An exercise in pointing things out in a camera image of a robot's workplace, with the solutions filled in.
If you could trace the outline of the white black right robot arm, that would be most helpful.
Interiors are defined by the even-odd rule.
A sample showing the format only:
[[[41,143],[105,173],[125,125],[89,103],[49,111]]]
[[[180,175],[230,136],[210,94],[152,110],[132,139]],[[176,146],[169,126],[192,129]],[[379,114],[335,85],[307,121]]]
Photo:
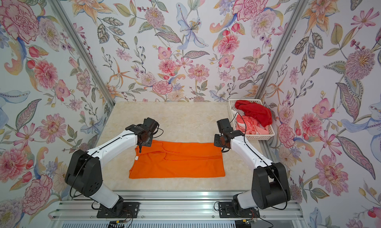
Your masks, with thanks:
[[[233,196],[234,212],[239,215],[251,208],[286,209],[291,200],[287,171],[261,154],[239,130],[222,130],[214,136],[214,146],[237,153],[253,171],[249,191]]]

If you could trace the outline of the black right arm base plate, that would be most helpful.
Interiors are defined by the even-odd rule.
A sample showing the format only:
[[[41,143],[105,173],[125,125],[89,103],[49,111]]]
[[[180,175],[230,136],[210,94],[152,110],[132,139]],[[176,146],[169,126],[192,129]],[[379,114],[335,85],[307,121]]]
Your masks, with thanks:
[[[235,200],[230,202],[216,201],[213,209],[219,213],[220,218],[243,218],[243,219],[258,219],[260,212],[257,207],[242,208]]]

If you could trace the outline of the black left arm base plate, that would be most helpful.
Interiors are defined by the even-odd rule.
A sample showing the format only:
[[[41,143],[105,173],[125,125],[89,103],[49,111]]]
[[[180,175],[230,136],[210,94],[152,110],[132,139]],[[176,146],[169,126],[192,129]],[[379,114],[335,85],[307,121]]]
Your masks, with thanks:
[[[124,199],[121,199],[112,208],[100,205],[96,217],[98,219],[135,219],[138,217],[139,209],[139,202],[125,202]]]

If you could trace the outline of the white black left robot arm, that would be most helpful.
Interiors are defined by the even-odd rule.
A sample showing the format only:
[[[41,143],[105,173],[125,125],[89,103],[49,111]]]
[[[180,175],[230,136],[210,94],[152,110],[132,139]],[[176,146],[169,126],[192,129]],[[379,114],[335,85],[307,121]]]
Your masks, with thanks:
[[[127,149],[150,147],[154,135],[159,130],[157,121],[146,118],[142,124],[130,125],[118,136],[88,151],[77,150],[73,153],[65,176],[65,183],[83,196],[100,204],[120,216],[124,212],[123,198],[103,182],[102,169]]]

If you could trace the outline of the orange t-shirt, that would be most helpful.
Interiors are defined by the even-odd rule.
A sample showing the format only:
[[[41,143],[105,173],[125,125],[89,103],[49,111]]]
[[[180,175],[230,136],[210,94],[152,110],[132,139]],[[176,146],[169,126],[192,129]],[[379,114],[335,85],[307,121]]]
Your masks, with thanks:
[[[157,141],[135,149],[130,179],[224,177],[221,149],[212,143]]]

